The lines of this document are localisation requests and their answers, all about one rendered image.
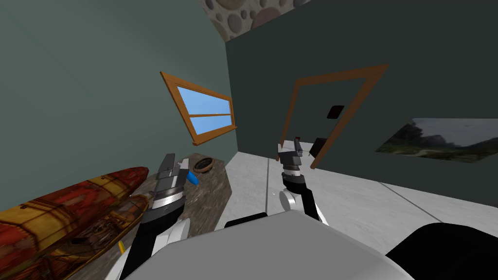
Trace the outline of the dark green door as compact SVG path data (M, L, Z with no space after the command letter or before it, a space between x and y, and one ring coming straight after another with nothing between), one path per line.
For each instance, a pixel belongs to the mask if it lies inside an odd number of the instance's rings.
M327 139L340 119L327 118L331 108L343 106L339 115L342 116L365 80L358 78L300 87L283 150L292 150L293 140L299 137L303 152L308 155L317 138Z

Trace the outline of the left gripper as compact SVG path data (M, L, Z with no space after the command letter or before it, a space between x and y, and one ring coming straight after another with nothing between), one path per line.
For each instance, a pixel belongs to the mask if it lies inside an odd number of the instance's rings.
M164 157L155 179L154 197L167 197L184 191L184 184L190 171L189 158L184 158L175 166L175 154Z

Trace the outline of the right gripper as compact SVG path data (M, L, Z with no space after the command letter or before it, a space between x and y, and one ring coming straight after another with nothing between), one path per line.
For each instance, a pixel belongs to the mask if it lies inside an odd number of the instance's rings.
M294 139L294 151L283 152L283 146L281 143L277 143L277 153L279 154L280 162L284 169L298 169L302 164L302 147L300 144L300 138Z

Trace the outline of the brown stone table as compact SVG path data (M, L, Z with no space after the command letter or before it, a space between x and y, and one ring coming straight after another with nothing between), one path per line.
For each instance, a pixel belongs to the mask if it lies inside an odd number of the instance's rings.
M194 175L198 185L185 184L186 205L181 220L190 219L187 237L194 237L214 231L232 194L224 161L214 159L211 169ZM93 260L67 280L105 280L112 266L121 257L122 245L128 249L136 235L138 227L133 227L125 236L120 237L99 258Z

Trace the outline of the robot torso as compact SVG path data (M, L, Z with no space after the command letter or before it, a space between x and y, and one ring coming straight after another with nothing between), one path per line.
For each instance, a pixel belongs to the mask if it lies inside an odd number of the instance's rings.
M168 244L126 280L414 280L375 249L291 210Z

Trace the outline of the landscape wall picture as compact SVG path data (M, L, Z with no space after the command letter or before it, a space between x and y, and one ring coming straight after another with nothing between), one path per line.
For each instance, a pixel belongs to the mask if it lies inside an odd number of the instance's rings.
M474 163L498 154L498 119L413 118L376 152Z

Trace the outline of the red yellow long shape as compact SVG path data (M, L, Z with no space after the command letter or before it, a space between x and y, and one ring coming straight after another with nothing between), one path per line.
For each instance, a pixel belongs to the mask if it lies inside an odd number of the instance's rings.
M118 243L149 206L146 167L71 185L0 212L0 280L68 280Z

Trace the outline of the brown round bowl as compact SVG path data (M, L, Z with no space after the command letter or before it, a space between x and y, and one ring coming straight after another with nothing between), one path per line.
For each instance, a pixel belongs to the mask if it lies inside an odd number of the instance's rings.
M193 171L195 173L203 174L213 167L214 159L212 157L205 157L196 162L193 166Z

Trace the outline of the wooden framed window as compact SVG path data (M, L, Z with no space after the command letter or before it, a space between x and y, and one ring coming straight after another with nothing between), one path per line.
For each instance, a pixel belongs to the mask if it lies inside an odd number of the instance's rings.
M232 99L210 89L160 73L189 131L199 146L235 130Z

